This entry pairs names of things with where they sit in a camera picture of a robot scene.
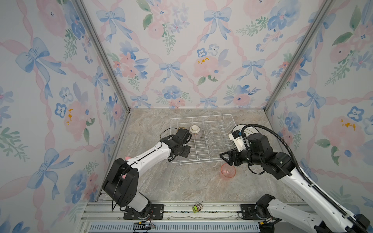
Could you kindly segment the white plate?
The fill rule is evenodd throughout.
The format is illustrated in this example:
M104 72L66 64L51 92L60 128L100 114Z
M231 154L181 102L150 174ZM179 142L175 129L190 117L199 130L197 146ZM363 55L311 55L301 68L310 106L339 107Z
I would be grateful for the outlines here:
M235 131L242 131L242 128L245 126L245 124L239 124L239 125L236 125L233 129L232 129L232 131L231 132L235 132ZM245 130L244 130L244 134L246 135L246 136L248 136L248 135L251 135L251 134L257 134L257 133L259 133L259 131L258 131L258 129L256 129L255 127L252 127L252 126L250 126L250 127L247 127L247 128L245 128Z

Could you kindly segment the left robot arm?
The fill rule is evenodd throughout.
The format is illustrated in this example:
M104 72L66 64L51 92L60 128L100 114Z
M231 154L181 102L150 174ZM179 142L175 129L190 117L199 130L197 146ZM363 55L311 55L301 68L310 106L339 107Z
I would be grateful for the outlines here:
M179 156L187 158L191 137L188 129L179 128L176 134L161 138L141 155L129 160L116 159L105 178L103 191L119 207L130 207L145 218L150 213L151 201L138 191L139 178L159 162L171 162Z

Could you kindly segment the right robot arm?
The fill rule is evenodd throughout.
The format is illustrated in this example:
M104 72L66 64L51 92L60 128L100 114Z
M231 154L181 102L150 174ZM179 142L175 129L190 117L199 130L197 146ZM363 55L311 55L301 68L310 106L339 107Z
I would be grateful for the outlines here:
M306 175L292 157L274 152L268 138L260 133L245 135L234 131L229 139L235 148L220 154L230 166L258 165L296 192L314 211L313 214L281 202L272 195L263 195L251 211L241 211L243 219L257 217L263 226L272 228L280 221L288 222L308 233L366 233L370 221L355 215L336 203L332 197Z

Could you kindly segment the striped ceramic bowl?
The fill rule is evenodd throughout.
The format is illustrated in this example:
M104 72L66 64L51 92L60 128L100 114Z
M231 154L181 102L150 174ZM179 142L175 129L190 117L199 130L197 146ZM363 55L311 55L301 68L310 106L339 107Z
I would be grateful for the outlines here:
M199 126L197 125L192 125L189 129L191 133L191 139L192 140L197 140L202 137L202 130Z

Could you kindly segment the green yellow toy car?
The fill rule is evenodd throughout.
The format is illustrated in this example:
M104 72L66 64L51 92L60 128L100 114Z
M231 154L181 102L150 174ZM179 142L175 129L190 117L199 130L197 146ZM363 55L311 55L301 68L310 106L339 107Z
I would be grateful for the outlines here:
M198 213L202 210L202 208L203 208L202 203L196 203L195 205L193 205L192 211L193 213Z

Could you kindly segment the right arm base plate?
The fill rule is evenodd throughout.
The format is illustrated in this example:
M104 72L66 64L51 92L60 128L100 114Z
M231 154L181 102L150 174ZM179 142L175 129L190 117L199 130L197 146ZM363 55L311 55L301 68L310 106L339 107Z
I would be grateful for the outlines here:
M241 204L238 217L242 220L261 219L258 207L256 204Z

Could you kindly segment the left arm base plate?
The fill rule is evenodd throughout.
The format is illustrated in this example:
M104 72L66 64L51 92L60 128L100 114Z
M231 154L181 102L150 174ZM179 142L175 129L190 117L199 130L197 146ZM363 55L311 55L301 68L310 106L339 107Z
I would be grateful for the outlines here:
M149 204L141 212L129 206L124 210L124 220L162 220L164 215L164 204Z

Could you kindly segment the aluminium front rail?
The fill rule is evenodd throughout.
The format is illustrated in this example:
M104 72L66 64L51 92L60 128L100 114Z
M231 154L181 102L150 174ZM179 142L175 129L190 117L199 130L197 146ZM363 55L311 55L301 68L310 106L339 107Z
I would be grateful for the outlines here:
M162 220L124 220L124 211L111 209L108 201L88 204L76 229L77 233L307 233L285 221L272 228L262 219L242 220L237 202L203 202L193 213L194 202L157 202L164 204ZM306 203L285 203L313 214Z

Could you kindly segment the left aluminium corner post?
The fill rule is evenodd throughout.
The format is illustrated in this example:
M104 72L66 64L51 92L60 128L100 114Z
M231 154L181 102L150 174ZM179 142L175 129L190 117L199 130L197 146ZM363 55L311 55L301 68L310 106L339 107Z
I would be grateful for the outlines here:
M83 23L85 29L87 30L87 33L88 33L89 37L92 40L92 44L95 48L95 51L97 52L99 58L101 59L102 64L103 64L106 72L108 73L109 79L111 80L111 82L114 86L114 89L119 96L119 100L123 104L126 113L129 114L130 113L130 107L129 107L126 99L125 99L123 91L120 87L120 83L119 83L119 81L117 80L117 78L114 74L113 68L109 64L109 59L108 59L108 57L105 53L104 47L103 47L103 45L100 41L99 35L98 35L98 33L97 33L97 31L96 31L96 29L95 29L95 27L94 27L94 25L91 21L91 18L89 16L89 13L88 13L86 7L85 7L84 2L81 1L81 0L72 0L72 3L74 5L74 7L76 8L76 11L77 11L79 17L81 18L82 23Z

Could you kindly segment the aluminium corner post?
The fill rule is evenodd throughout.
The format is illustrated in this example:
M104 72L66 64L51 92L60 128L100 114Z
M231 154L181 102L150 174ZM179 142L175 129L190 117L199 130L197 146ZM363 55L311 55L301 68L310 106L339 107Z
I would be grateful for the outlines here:
M119 81L117 80L117 78L114 74L113 68L109 64L109 59L108 59L108 57L105 53L104 47L103 47L103 45L100 41L99 35L98 35L98 33L97 33L97 31L96 31L96 29L95 29L95 27L94 27L94 25L91 21L91 18L89 16L89 13L88 13L86 7L85 7L84 2L81 1L81 0L72 0L72 3L74 5L74 7L76 8L76 11L77 11L79 17L81 18L82 23L83 23L85 29L87 30L87 33L88 33L89 37L92 40L92 44L95 48L95 51L97 52L99 58L101 59L102 64L103 64L106 72L108 73L109 79L111 80L111 82L114 86L114 89L119 96L119 100L123 104L126 113L129 114L130 113L130 107L129 107L126 99L125 99L123 91L120 87L120 83L119 83Z
M270 112L271 107L274 106L277 96L279 95L288 78L296 68L296 65L308 49L311 40L316 36L317 31L321 27L323 21L326 19L328 13L331 11L330 9L334 3L335 1L332 0L322 1L319 10L314 17L314 21L308 27L303 40L299 44L297 50L293 54L292 59L290 60L288 68L285 69L283 76L279 79L279 82L275 86L273 93L270 95L270 98L264 107L265 113Z

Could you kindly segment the right aluminium corner post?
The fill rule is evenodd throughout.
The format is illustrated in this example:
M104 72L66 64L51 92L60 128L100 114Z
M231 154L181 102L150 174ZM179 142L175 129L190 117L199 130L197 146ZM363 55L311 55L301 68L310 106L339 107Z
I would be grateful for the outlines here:
M290 60L288 68L285 69L283 76L279 79L279 82L275 86L273 93L270 95L270 98L264 107L265 113L270 112L271 107L274 106L277 96L279 95L288 78L296 68L296 65L308 49L311 40L316 36L317 31L321 27L323 21L326 19L328 13L331 11L330 9L334 3L335 1L332 0L322 1L319 10L314 17L314 21L308 27L303 40L299 44L297 50L293 54L292 59Z

